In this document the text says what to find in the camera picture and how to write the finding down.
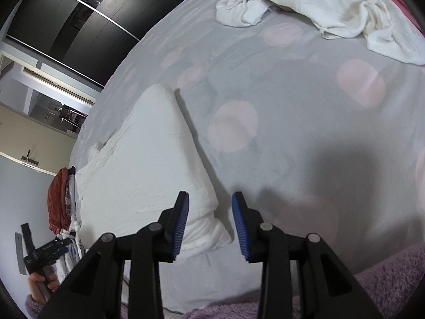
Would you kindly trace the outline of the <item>person left hand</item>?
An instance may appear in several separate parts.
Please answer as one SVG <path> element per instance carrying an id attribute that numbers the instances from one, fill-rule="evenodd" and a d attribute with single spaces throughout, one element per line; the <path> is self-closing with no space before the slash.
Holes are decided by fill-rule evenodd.
<path id="1" fill-rule="evenodd" d="M 56 269 L 54 266 L 49 266 L 49 271 L 46 273 L 47 277 L 33 272 L 28 277 L 28 285 L 32 299 L 41 305 L 45 305 L 48 301 L 47 293 L 48 290 L 55 292 L 59 286 L 60 282 L 56 274 Z"/>

